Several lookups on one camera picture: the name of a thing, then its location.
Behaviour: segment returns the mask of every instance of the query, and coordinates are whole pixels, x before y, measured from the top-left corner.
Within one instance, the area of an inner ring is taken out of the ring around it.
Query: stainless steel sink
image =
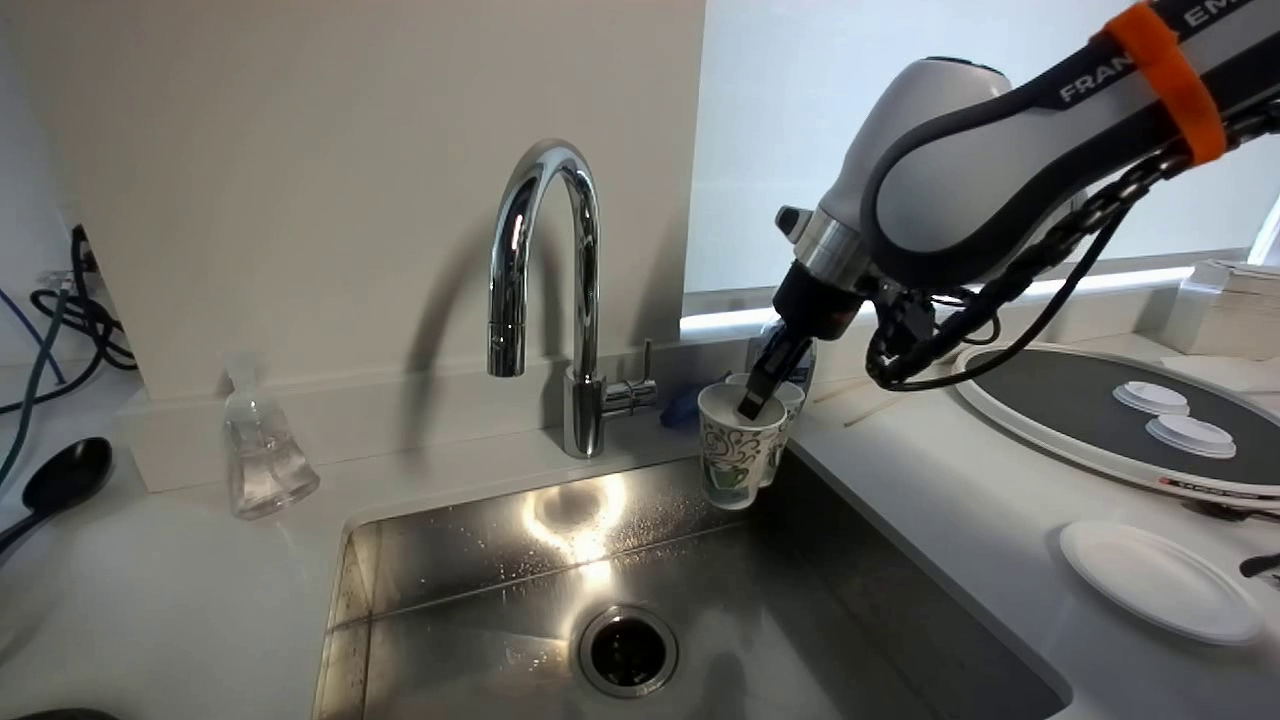
[[[753,512],[665,462],[360,524],[314,714],[1051,714],[1051,673],[788,461]]]

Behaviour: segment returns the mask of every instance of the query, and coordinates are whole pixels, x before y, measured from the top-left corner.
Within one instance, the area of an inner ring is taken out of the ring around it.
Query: faucet spout
[[[488,239],[488,374],[522,374],[522,265],[551,179],[565,179],[575,236],[575,351],[565,381],[565,448],[601,451],[601,381],[595,381],[595,179],[565,139],[530,143],[510,169],[494,226]]]

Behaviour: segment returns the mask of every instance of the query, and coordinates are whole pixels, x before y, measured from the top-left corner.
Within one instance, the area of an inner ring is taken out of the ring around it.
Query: white plate
[[[1065,561],[1131,614],[1198,643],[1248,643],[1258,621],[1248,595],[1184,542],[1106,520],[1061,532]]]

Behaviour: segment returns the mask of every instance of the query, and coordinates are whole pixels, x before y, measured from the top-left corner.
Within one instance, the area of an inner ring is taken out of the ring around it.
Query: white countertop
[[[1068,714],[1273,714],[1280,592],[1250,656],[1204,653],[1120,614],[1051,556],[1051,532],[1120,516],[1233,566],[1280,546],[1274,520],[1214,524],[1174,498],[1057,462],[950,395],[836,395],[794,448],[892,537],[980,599],[1068,682]],[[89,506],[38,528],[0,566],[0,714],[92,704],[134,720],[312,714],[338,537],[351,520],[683,455],[688,435],[575,462],[549,435],[439,448],[433,477],[368,461],[274,520],[236,520],[218,482],[143,491],[128,462]]]

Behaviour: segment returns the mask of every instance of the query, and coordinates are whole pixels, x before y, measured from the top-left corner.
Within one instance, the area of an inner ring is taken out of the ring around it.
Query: drain strainer
[[[583,629],[575,661],[595,690],[635,700],[676,674],[681,643],[659,614],[614,603]]]

